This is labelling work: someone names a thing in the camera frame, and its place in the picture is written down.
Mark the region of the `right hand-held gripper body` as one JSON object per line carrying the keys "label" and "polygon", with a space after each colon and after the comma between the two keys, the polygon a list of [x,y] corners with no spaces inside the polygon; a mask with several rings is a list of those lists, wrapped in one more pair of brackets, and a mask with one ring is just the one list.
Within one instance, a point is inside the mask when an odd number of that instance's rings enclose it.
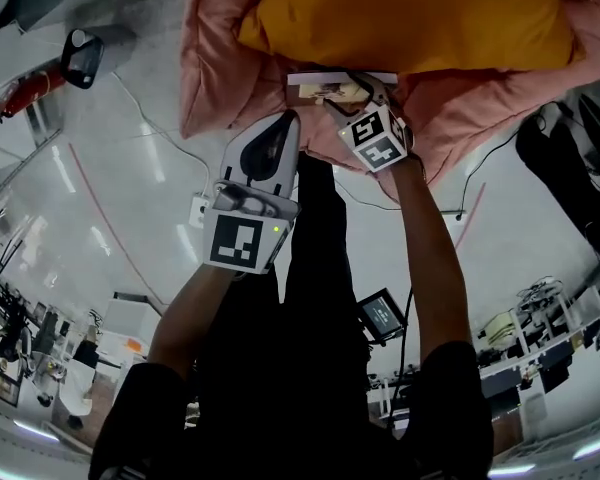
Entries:
{"label": "right hand-held gripper body", "polygon": [[413,131],[380,79],[364,72],[346,74],[367,92],[364,105],[349,111],[328,98],[323,104],[337,125],[340,139],[369,171],[377,173],[409,155]]}

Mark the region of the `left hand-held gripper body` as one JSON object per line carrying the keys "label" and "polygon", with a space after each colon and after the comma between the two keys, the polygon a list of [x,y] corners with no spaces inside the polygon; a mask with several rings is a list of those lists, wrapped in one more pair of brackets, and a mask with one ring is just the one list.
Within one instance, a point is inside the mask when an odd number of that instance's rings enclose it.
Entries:
{"label": "left hand-held gripper body", "polygon": [[300,212],[291,199],[299,139],[299,116],[286,110],[227,145],[215,198],[203,214],[205,264],[251,274],[271,269]]}

